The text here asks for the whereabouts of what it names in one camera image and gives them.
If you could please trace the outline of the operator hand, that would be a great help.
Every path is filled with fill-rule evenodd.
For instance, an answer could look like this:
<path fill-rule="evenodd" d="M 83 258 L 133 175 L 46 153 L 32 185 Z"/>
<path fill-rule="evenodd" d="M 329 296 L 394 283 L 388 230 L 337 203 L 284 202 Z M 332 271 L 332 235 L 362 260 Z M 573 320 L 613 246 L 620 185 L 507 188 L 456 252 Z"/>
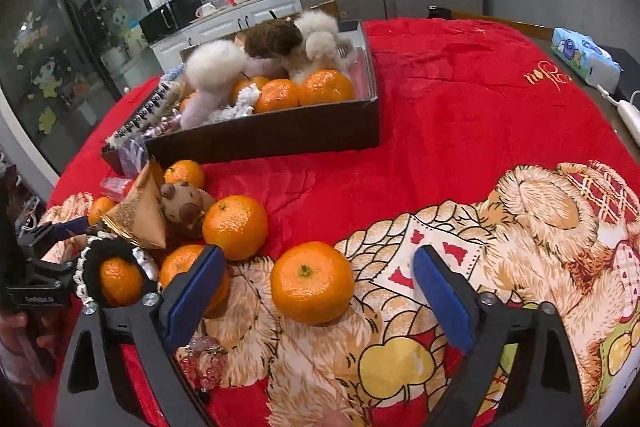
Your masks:
<path fill-rule="evenodd" d="M 36 316 L 36 319 L 41 335 L 35 340 L 35 343 L 41 349 L 53 352 L 56 343 L 55 317 L 40 314 Z M 28 323 L 29 317 L 24 312 L 14 315 L 1 314 L 1 343 L 14 355 L 21 355 L 21 357 L 26 355 L 22 336 L 26 333 Z"/>

